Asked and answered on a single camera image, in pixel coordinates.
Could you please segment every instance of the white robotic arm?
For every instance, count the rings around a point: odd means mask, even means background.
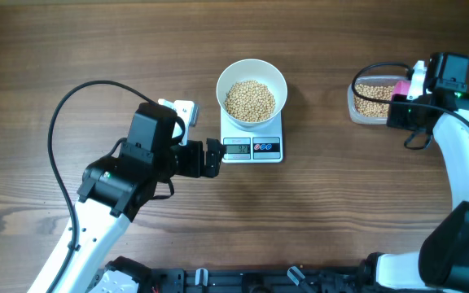
[[[416,81],[424,80],[424,77],[417,75],[426,74],[427,71],[426,68],[420,67],[421,63],[422,61],[419,61],[416,64],[419,70],[414,68]],[[410,92],[422,92],[421,86],[422,82],[412,83]],[[456,93],[457,98],[461,98],[461,95]],[[469,122],[468,110],[459,108],[455,113]],[[435,123],[432,133],[445,159],[454,210],[462,202],[469,202],[469,127],[456,117],[443,114]],[[433,290],[434,288],[426,286],[420,276],[419,257],[419,251],[379,256],[375,268],[375,281],[381,286],[392,289]]]

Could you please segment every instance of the kitchen scale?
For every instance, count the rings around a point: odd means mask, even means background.
[[[251,128],[237,125],[220,111],[224,163],[279,163],[283,160],[282,113]]]

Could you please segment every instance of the wooden table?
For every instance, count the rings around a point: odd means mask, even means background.
[[[271,62],[287,80],[285,160],[223,164],[215,179],[175,177],[176,195],[147,203],[107,260],[321,267],[419,249],[451,208],[438,146],[408,151],[408,132],[354,124],[347,88],[370,63],[414,64],[439,50],[469,55],[466,2],[0,7],[0,291],[28,289],[68,220],[46,153],[64,94],[109,79],[153,99],[194,100],[191,138],[219,138],[217,78],[246,58]],[[72,200],[86,165],[127,134],[140,102],[111,86],[67,102],[54,149]]]

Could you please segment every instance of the black cable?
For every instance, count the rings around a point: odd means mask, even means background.
[[[169,199],[175,194],[175,187],[173,186],[173,183],[171,182],[171,179],[168,179],[168,186],[169,186],[169,195],[155,195],[153,196],[153,200],[162,200],[162,199]]]
[[[119,147],[119,145],[123,142],[125,142],[127,140],[127,138],[120,138],[117,142],[115,142],[115,145],[113,146],[112,150],[109,151],[106,155],[103,155],[101,158],[106,158],[106,157],[109,157],[109,156],[112,156],[113,153],[117,150],[117,147]]]
[[[57,286],[57,283],[63,276],[64,271],[68,267],[68,264],[70,263],[70,260],[72,259],[73,251],[77,247],[77,234],[79,231],[78,224],[77,224],[77,215],[75,213],[75,209],[73,208],[72,200],[70,199],[70,196],[68,195],[66,187],[64,186],[64,183],[63,183],[63,179],[61,179],[61,176],[59,175],[59,170],[57,169],[57,165],[55,164],[54,152],[52,150],[52,135],[54,132],[55,120],[57,119],[57,115],[59,114],[59,111],[61,110],[61,107],[64,105],[66,100],[68,100],[68,98],[70,98],[78,90],[84,89],[86,86],[90,86],[90,85],[118,86],[122,89],[128,90],[131,93],[136,94],[138,97],[142,98],[143,100],[150,103],[151,105],[156,105],[156,103],[150,100],[148,97],[139,93],[137,90],[130,88],[127,85],[123,85],[115,81],[88,81],[88,82],[83,83],[82,85],[77,86],[73,90],[70,90],[64,96],[64,98],[61,99],[61,101],[57,105],[57,108],[54,110],[54,115],[52,116],[52,119],[50,121],[50,128],[48,129],[48,141],[47,141],[48,158],[50,159],[50,164],[52,166],[52,170],[54,171],[55,179],[57,180],[57,183],[59,183],[59,187],[61,191],[63,192],[64,200],[66,201],[66,204],[68,206],[68,211],[70,212],[70,220],[72,222],[72,241],[70,242],[70,245],[68,245],[68,253],[66,254],[66,257],[64,258],[63,264],[61,265],[59,272],[57,273],[57,275],[55,275],[54,281],[50,284],[50,287],[48,287],[48,291],[47,291],[48,293],[51,293],[55,289],[55,287]]]
[[[182,133],[180,133],[179,136],[171,139],[173,145],[177,145],[178,143],[180,143],[182,139],[184,138],[184,134],[186,134],[186,123],[184,123],[184,120],[178,116],[177,116],[177,124],[178,126],[180,126]]]
[[[352,80],[352,92],[354,92],[354,94],[357,97],[365,99],[365,100],[370,101],[370,102],[375,102],[375,103],[386,103],[386,104],[390,104],[390,105],[402,105],[402,106],[409,106],[409,107],[425,107],[425,108],[429,108],[429,109],[432,109],[432,110],[437,110],[439,112],[446,113],[446,114],[448,114],[452,117],[455,117],[455,118],[459,119],[459,121],[464,123],[465,126],[467,126],[469,128],[469,121],[468,120],[466,120],[464,117],[460,116],[459,114],[457,114],[455,112],[444,109],[443,107],[438,107],[438,106],[433,106],[433,105],[428,105],[428,104],[420,104],[420,103],[393,102],[393,101],[381,100],[381,99],[377,99],[377,98],[369,98],[369,97],[366,97],[362,94],[359,94],[356,90],[356,81],[357,81],[358,77],[360,77],[363,73],[371,70],[372,68],[377,68],[377,67],[381,67],[381,66],[398,66],[398,67],[406,68],[408,70],[408,72],[407,72],[408,77],[411,77],[411,74],[413,73],[413,69],[410,66],[408,66],[404,63],[383,62],[383,63],[376,63],[376,64],[369,65],[369,66],[363,68],[362,70],[360,70],[356,74],[354,79]]]
[[[424,142],[422,146],[409,146],[408,144],[412,142],[412,140],[420,135],[421,133],[425,133],[426,131],[424,129],[416,130],[414,131],[406,140],[405,143],[403,143],[403,146],[409,150],[412,151],[419,151],[419,150],[426,150],[428,146],[430,146],[430,142],[432,142],[433,135],[427,134],[427,140]]]

